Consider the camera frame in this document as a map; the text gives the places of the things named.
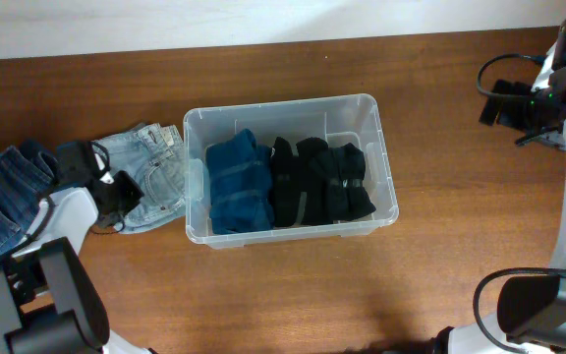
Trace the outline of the light blue jeans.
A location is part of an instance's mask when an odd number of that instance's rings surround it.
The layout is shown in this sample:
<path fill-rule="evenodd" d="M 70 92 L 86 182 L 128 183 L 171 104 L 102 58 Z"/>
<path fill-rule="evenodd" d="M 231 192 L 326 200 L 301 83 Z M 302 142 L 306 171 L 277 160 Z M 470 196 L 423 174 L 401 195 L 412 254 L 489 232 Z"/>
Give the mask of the light blue jeans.
<path fill-rule="evenodd" d="M 127 172 L 142 191 L 139 205 L 115 225 L 117 232 L 147 232 L 186 214 L 188 163 L 176 126 L 140 124 L 97 142 L 107 149 L 111 170 Z"/>

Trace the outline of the teal blue garment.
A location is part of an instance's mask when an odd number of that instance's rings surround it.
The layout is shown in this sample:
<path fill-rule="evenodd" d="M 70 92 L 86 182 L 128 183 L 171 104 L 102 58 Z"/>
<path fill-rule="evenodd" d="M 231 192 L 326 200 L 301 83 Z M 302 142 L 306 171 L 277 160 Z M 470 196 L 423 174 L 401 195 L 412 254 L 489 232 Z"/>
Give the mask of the teal blue garment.
<path fill-rule="evenodd" d="M 269 201 L 271 153 L 272 148 L 260 145 L 248 129 L 206 151 L 213 233 L 249 233 L 274 227 Z"/>

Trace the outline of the dark blue jeans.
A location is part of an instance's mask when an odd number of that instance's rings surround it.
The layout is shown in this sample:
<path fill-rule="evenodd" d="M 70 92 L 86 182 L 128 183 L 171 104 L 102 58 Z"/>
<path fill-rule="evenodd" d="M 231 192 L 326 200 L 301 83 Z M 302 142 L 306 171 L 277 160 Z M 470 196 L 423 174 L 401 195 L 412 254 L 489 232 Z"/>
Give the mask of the dark blue jeans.
<path fill-rule="evenodd" d="M 38 196 L 56 180 L 58 162 L 35 141 L 0 153 L 0 255 L 26 235 L 38 213 Z"/>

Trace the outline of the clear plastic storage bin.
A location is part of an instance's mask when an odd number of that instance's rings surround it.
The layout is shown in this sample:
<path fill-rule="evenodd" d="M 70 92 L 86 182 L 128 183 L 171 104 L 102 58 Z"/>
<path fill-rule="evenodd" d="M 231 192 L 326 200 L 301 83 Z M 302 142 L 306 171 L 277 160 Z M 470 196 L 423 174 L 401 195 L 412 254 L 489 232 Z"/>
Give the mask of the clear plastic storage bin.
<path fill-rule="evenodd" d="M 378 104 L 366 93 L 300 100 L 194 108 L 183 120 L 186 235 L 212 249 L 332 236 L 363 236 L 393 224 L 399 207 L 383 136 Z M 361 219 L 330 225 L 293 226 L 268 231 L 217 235 L 212 231 L 210 179 L 206 151 L 248 129 L 256 141 L 272 146 L 277 137 L 290 144 L 321 138 L 333 148 L 351 143 L 366 160 L 364 187 L 376 211 Z"/>

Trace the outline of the black fuzzy garment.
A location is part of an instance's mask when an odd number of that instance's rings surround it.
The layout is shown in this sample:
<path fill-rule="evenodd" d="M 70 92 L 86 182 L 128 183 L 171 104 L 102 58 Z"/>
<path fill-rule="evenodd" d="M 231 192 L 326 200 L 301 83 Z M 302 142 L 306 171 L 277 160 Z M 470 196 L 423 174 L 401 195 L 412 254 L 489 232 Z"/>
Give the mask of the black fuzzy garment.
<path fill-rule="evenodd" d="M 330 220 L 353 221 L 376 211 L 364 187 L 365 155 L 355 145 L 329 147 L 310 161 L 310 168 L 323 181 Z"/>

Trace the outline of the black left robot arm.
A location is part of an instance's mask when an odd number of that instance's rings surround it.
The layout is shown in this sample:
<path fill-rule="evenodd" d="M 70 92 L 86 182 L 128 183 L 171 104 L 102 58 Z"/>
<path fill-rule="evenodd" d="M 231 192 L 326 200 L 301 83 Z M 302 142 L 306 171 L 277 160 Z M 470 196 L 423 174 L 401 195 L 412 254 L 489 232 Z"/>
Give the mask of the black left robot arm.
<path fill-rule="evenodd" d="M 34 141 L 0 154 L 0 352 L 128 353 L 79 252 L 93 227 L 122 222 L 142 198 L 108 150 Z"/>

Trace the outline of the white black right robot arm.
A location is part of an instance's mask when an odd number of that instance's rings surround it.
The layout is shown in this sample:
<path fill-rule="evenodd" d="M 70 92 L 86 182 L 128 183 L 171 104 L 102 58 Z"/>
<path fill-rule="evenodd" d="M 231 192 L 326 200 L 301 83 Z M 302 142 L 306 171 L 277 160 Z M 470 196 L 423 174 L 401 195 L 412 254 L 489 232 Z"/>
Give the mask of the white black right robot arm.
<path fill-rule="evenodd" d="M 518 147 L 539 143 L 566 156 L 566 20 L 543 56 L 534 83 L 478 86 L 487 102 L 481 123 L 521 132 Z M 513 267 L 484 277 L 473 296 L 475 321 L 448 327 L 428 353 L 566 353 L 566 175 L 557 241 L 548 266 Z"/>

